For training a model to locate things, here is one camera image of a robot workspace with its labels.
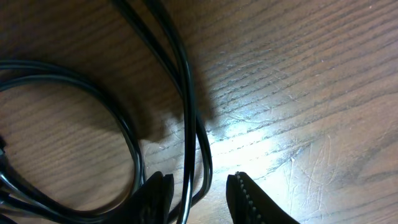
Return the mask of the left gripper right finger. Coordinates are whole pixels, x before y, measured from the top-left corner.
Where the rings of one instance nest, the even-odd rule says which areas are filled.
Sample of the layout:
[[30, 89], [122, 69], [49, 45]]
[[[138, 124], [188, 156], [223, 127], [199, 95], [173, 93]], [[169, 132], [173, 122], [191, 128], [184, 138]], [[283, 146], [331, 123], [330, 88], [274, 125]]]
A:
[[234, 224], [299, 224], [245, 172], [228, 176], [226, 201]]

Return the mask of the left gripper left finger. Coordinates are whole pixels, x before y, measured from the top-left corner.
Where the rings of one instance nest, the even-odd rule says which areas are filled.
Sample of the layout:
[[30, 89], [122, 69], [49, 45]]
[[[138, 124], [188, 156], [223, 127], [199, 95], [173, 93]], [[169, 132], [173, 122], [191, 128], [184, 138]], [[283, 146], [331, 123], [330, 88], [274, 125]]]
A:
[[109, 224], [165, 224], [174, 196], [174, 177], [155, 172], [144, 185], [108, 219]]

